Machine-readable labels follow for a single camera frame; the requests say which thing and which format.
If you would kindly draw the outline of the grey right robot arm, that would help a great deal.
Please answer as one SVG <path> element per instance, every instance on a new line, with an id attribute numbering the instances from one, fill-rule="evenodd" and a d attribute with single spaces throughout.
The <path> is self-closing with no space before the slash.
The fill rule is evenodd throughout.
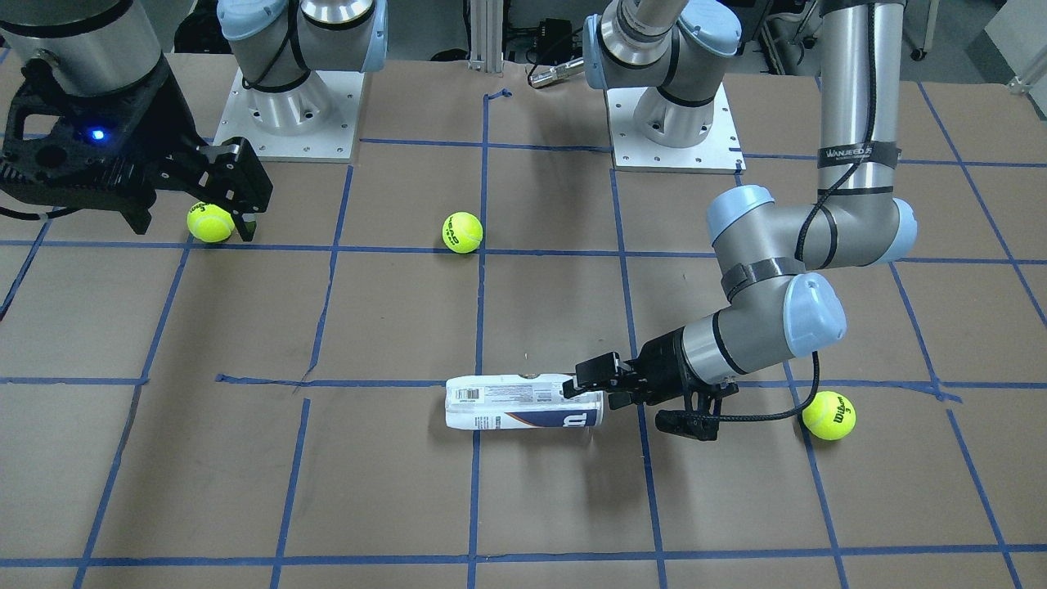
<path id="1" fill-rule="evenodd" d="M 183 191 L 231 216 L 254 237 L 273 185 L 262 163 L 286 137 L 343 135 L 330 157 L 351 152 L 355 119 L 328 77 L 382 70 L 388 55 L 384 1 L 218 1 L 231 45 L 233 89 L 259 139 L 207 142 L 173 74 L 149 16 L 135 1 L 4 1 L 2 37 L 22 60 L 2 139 L 2 191 L 45 221 L 109 211 L 138 235 L 157 191 Z"/>

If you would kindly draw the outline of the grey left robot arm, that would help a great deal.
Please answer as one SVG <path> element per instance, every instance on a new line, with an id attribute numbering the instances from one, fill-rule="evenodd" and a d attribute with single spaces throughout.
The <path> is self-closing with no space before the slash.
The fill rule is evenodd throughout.
<path id="1" fill-rule="evenodd" d="M 852 428 L 852 406 L 812 388 L 787 411 L 721 413 L 736 378 L 811 357 L 836 344 L 847 321 L 826 268 L 891 263 L 909 253 L 919 224 L 894 195 L 903 1 L 822 1 L 828 53 L 821 103 L 819 186 L 807 206 L 781 205 L 741 184 L 713 199 L 708 235 L 727 305 L 648 340 L 633 359 L 609 352 L 573 373 L 468 375 L 446 384 L 446 425 L 460 431 L 595 426 L 605 409 L 654 406 L 658 429 L 699 441 L 719 425 L 800 416 L 809 429 Z M 700 146 L 717 130 L 726 62 L 743 41 L 717 1 L 612 1 L 581 27 L 576 67 L 606 97 L 632 92 L 626 133 L 654 155 Z"/>

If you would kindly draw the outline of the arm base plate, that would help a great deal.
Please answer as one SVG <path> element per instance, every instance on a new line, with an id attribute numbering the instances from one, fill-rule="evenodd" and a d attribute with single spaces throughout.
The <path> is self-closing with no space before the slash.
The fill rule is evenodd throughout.
<path id="1" fill-rule="evenodd" d="M 248 90 L 236 71 L 214 144 L 246 138 L 258 159 L 277 163 L 350 163 L 357 144 L 366 75 L 314 71 L 280 93 Z"/>
<path id="2" fill-rule="evenodd" d="M 699 107 L 667 100 L 655 88 L 604 93 L 617 171 L 734 174 L 747 169 L 723 83 Z"/>

